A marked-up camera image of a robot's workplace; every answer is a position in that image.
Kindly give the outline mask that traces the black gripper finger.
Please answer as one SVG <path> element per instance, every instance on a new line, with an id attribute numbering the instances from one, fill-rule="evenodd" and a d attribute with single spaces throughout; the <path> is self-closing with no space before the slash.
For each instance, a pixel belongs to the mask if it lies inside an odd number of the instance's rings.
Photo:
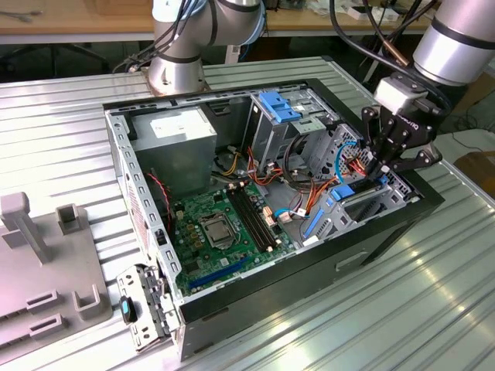
<path id="1" fill-rule="evenodd" d="M 437 150 L 437 158 L 419 158 L 417 153 L 415 157 L 412 158 L 392 158 L 388 164 L 388 167 L 395 172 L 403 172 L 405 170 L 412 170 L 417 168 L 425 168 L 432 166 L 443 159 L 442 153 L 434 146 L 434 149 Z"/>
<path id="2" fill-rule="evenodd" d="M 368 106 L 361 111 L 362 122 L 366 128 L 365 145 L 370 161 L 365 168 L 369 179 L 378 179 L 384 172 L 382 167 L 388 167 L 393 156 L 394 144 L 389 141 L 389 134 L 394 127 L 391 124 L 382 126 L 381 108 Z"/>

